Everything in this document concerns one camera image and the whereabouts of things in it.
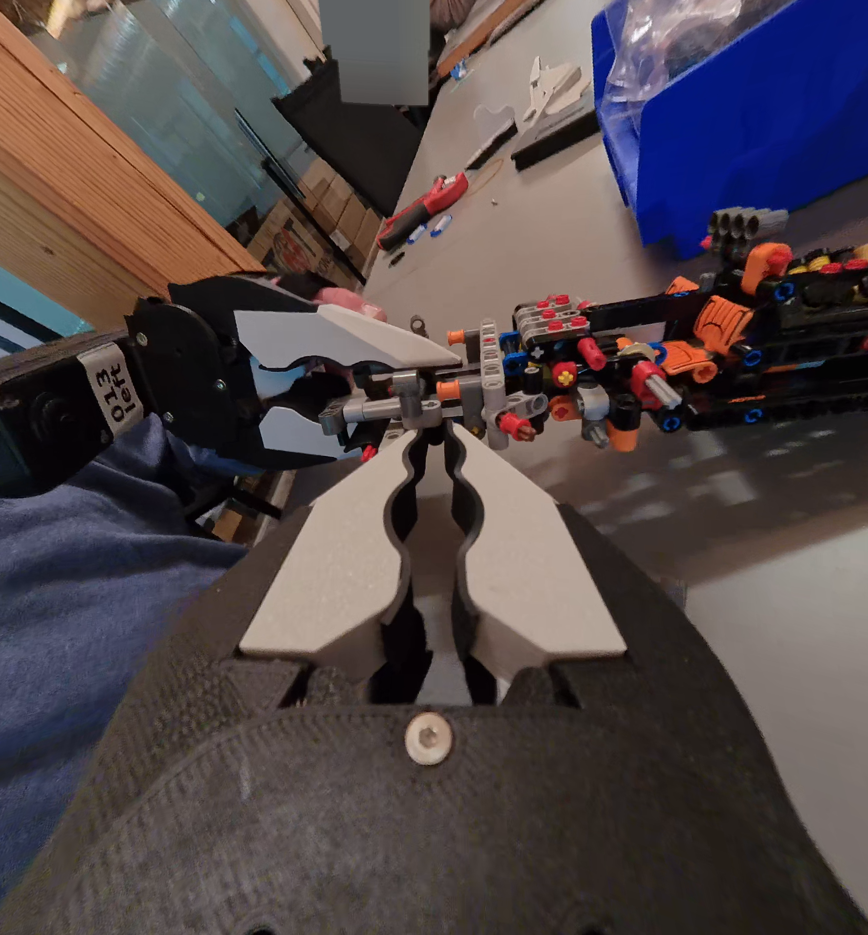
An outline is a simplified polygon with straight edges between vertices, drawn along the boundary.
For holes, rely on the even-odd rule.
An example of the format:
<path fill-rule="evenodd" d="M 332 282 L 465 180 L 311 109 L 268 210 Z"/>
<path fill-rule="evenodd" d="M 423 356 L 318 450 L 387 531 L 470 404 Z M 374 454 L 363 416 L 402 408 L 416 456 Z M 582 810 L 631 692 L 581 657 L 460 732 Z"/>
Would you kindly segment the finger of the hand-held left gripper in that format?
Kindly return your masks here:
<path fill-rule="evenodd" d="M 295 409 L 273 406 L 264 414 L 258 431 L 265 451 L 280 462 L 333 462 L 347 458 L 337 436 Z"/>
<path fill-rule="evenodd" d="M 427 337 L 336 305 L 310 312 L 237 310 L 234 317 L 240 344 L 271 370 L 311 358 L 344 368 L 373 364 L 391 370 L 462 364 L 460 356 Z"/>

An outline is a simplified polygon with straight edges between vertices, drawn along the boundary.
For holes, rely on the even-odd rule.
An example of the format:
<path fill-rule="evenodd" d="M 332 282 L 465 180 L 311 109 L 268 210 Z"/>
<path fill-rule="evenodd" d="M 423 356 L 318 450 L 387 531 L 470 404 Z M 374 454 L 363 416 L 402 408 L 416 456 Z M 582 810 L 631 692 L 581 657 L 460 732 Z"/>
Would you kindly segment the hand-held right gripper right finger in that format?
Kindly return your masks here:
<path fill-rule="evenodd" d="M 560 505 L 461 425 L 444 431 L 451 516 L 463 533 L 453 642 L 472 703 L 527 669 L 619 658 L 627 644 Z"/>

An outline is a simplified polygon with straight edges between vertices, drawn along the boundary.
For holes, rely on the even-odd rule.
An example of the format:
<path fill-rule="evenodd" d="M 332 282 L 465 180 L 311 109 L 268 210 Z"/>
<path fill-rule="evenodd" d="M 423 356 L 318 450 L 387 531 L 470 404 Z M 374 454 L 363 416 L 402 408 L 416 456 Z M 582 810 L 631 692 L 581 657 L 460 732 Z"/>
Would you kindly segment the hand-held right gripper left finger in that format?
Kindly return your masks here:
<path fill-rule="evenodd" d="M 424 621 L 406 539 L 417 521 L 424 434 L 385 438 L 318 497 L 239 643 L 250 657 L 307 662 L 410 703 L 424 682 Z"/>

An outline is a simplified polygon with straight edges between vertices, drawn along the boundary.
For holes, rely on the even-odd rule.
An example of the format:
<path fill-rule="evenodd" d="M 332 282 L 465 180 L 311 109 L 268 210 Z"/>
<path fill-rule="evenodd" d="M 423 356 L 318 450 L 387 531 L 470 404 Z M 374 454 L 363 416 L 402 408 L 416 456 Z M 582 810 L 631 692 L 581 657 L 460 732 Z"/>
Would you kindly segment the lego car chassis model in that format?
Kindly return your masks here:
<path fill-rule="evenodd" d="M 868 411 L 868 243 L 795 255 L 785 210 L 730 207 L 701 248 L 717 268 L 662 293 L 594 304 L 551 294 L 449 332 L 457 366 L 403 366 L 381 390 L 334 399 L 321 441 L 370 458 L 387 427 L 462 424 L 495 449 L 547 419 L 600 449 L 633 451 L 645 418 L 663 434 Z"/>

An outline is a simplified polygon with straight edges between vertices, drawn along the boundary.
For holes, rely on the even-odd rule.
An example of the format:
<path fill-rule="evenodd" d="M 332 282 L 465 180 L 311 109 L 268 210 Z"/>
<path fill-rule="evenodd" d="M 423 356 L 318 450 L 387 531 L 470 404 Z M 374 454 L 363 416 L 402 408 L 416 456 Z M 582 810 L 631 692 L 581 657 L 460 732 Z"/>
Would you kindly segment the person's left hand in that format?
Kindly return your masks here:
<path fill-rule="evenodd" d="M 342 287 L 323 287 L 312 301 L 319 305 L 335 305 L 352 310 L 373 320 L 387 321 L 386 313 L 381 307 L 366 301 L 362 295 Z"/>

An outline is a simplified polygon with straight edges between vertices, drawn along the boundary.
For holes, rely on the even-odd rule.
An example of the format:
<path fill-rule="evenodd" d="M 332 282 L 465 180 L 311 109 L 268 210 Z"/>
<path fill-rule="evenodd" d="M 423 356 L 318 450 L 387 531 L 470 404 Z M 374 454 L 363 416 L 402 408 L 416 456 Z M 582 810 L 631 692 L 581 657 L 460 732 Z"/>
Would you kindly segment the brown cardboard moving box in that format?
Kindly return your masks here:
<path fill-rule="evenodd" d="M 279 274 L 312 272 L 361 292 L 378 255 L 381 217 L 323 159 L 297 181 L 303 207 L 283 194 L 247 250 Z"/>

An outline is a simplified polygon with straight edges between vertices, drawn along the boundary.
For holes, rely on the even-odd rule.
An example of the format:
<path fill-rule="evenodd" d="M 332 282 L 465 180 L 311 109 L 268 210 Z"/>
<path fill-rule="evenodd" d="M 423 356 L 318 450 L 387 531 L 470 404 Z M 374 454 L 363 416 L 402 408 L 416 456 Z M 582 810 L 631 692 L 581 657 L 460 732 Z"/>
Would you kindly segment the black office chair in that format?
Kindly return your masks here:
<path fill-rule="evenodd" d="M 415 111 L 346 103 L 334 59 L 303 63 L 310 76 L 273 105 L 381 218 L 393 216 L 424 133 Z"/>

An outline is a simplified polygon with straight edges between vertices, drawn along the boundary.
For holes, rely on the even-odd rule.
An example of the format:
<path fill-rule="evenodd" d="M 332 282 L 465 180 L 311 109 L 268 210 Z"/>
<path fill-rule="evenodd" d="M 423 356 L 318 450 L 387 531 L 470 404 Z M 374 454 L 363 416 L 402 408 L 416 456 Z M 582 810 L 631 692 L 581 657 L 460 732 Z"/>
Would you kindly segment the wooden pillar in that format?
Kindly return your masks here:
<path fill-rule="evenodd" d="M 0 266 L 98 330 L 264 267 L 0 12 Z"/>

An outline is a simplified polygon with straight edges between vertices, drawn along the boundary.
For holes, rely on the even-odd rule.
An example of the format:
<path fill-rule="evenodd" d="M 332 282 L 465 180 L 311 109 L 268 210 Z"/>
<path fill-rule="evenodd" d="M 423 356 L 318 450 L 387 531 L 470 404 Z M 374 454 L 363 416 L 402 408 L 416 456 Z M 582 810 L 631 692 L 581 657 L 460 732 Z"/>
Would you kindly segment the white folded cardboard piece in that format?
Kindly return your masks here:
<path fill-rule="evenodd" d="M 539 118 L 556 114 L 577 102 L 588 88 L 591 77 L 584 76 L 580 65 L 564 63 L 546 66 L 536 56 L 529 75 L 529 107 L 522 123 L 530 129 Z"/>

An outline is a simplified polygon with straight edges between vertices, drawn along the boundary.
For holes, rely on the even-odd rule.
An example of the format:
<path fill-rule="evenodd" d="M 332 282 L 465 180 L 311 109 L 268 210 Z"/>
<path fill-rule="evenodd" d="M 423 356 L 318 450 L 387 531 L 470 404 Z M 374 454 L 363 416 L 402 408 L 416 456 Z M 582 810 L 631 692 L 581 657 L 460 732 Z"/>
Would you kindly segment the wooden-edged desk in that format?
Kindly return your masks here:
<path fill-rule="evenodd" d="M 503 24 L 525 16 L 542 1 L 479 1 L 463 24 L 447 34 L 436 66 L 436 76 L 444 78 L 464 60 L 486 45 Z"/>

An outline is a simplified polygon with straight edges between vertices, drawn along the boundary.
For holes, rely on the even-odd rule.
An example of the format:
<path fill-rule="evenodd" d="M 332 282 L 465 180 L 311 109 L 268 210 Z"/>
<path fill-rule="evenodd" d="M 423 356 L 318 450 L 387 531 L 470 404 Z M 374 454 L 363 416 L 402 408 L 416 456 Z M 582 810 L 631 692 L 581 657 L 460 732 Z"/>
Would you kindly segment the pile of clear plastic bags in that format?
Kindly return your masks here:
<path fill-rule="evenodd" d="M 642 107 L 675 78 L 760 25 L 787 1 L 628 1 L 621 23 L 606 9 L 614 62 L 606 108 L 639 125 Z"/>

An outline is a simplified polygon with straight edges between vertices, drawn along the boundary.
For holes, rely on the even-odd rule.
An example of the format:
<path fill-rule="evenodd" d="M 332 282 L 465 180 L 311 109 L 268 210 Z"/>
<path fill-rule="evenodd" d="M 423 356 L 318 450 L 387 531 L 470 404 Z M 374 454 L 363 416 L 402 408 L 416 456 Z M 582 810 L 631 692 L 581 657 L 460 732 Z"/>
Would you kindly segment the blue bin with square tag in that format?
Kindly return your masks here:
<path fill-rule="evenodd" d="M 790 2 L 639 102 L 615 81 L 628 5 L 593 19 L 594 99 L 643 246 L 686 259 L 717 209 L 792 211 L 868 177 L 868 2 Z"/>

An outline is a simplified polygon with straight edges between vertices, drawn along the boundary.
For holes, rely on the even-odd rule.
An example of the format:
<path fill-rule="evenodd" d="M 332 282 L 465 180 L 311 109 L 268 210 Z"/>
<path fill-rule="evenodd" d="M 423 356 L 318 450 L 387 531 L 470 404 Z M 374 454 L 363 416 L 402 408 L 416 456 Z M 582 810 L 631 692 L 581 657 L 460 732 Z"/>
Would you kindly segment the red handled tool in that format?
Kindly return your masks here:
<path fill-rule="evenodd" d="M 427 193 L 384 221 L 375 240 L 379 250 L 390 252 L 406 243 L 416 228 L 456 203 L 467 192 L 469 181 L 464 171 L 451 177 L 437 177 Z"/>

